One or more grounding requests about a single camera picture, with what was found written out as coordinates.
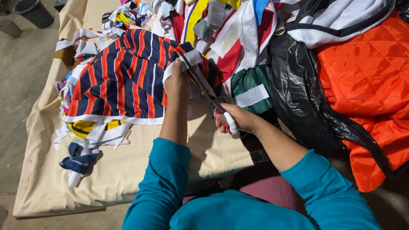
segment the teal sweater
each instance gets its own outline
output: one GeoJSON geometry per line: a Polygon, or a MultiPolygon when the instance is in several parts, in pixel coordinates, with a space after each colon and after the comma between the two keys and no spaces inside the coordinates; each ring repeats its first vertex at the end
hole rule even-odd
{"type": "Polygon", "coordinates": [[[359,192],[314,150],[281,175],[306,201],[308,215],[263,203],[235,190],[182,205],[190,150],[157,138],[122,230],[134,229],[381,229],[359,192]]]}

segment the green fabric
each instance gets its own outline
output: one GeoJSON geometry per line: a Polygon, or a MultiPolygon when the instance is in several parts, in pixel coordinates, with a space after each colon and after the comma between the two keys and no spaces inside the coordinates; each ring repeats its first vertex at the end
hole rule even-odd
{"type": "Polygon", "coordinates": [[[255,68],[240,70],[231,79],[232,97],[247,92],[248,90],[261,84],[264,85],[270,97],[243,108],[254,114],[260,114],[273,107],[273,100],[271,99],[272,93],[267,78],[267,68],[268,67],[266,65],[258,65],[255,68]]]}

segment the orange quilted fabric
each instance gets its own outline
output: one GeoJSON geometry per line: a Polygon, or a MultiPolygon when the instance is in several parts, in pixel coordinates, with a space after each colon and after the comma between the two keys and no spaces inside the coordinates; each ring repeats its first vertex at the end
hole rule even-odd
{"type": "MultiPolygon", "coordinates": [[[[316,48],[319,77],[332,108],[361,124],[396,170],[409,160],[409,25],[398,13],[363,35],[316,48]]],[[[359,190],[385,180],[371,154],[344,141],[359,190]]]]}

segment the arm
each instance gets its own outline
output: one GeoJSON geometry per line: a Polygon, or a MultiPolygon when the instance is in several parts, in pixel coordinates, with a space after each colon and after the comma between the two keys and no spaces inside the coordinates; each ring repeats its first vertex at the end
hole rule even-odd
{"type": "MultiPolygon", "coordinates": [[[[279,129],[244,109],[222,104],[239,129],[255,134],[275,167],[306,201],[308,218],[317,229],[381,229],[352,183],[314,150],[305,149],[279,129]]],[[[223,115],[216,126],[226,130],[223,115]]]]}
{"type": "Polygon", "coordinates": [[[159,138],[153,141],[144,179],[125,214],[122,230],[169,229],[171,217],[182,206],[190,160],[186,147],[189,92],[177,60],[165,82],[168,106],[159,138]]]}

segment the concrete floor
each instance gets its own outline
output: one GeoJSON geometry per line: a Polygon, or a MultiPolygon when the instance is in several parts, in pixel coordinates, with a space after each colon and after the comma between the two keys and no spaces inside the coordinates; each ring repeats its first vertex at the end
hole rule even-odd
{"type": "MultiPolygon", "coordinates": [[[[18,38],[0,32],[0,108],[3,108],[0,113],[0,230],[120,229],[128,205],[109,207],[103,212],[38,219],[15,220],[12,216],[27,141],[25,122],[43,90],[58,40],[58,12],[52,7],[55,0],[42,2],[55,15],[55,22],[49,28],[38,29],[20,15],[0,16],[0,20],[12,19],[23,30],[18,38]]],[[[353,179],[344,163],[333,161],[333,164],[353,179]]],[[[409,229],[408,182],[406,173],[400,181],[385,183],[382,188],[364,194],[385,229],[409,229]]]]}

